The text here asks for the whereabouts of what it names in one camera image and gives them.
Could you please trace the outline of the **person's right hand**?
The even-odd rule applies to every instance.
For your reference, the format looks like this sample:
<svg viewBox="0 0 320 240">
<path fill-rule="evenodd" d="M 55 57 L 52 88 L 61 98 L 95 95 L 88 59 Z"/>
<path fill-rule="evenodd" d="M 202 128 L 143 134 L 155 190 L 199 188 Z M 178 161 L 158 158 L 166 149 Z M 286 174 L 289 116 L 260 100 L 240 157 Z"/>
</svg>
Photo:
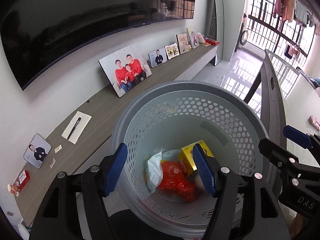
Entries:
<svg viewBox="0 0 320 240">
<path fill-rule="evenodd" d="M 300 233 L 300 231 L 303 228 L 303 223 L 304 223 L 304 217 L 297 213 L 289 226 L 291 239 L 294 239 Z"/>
</svg>

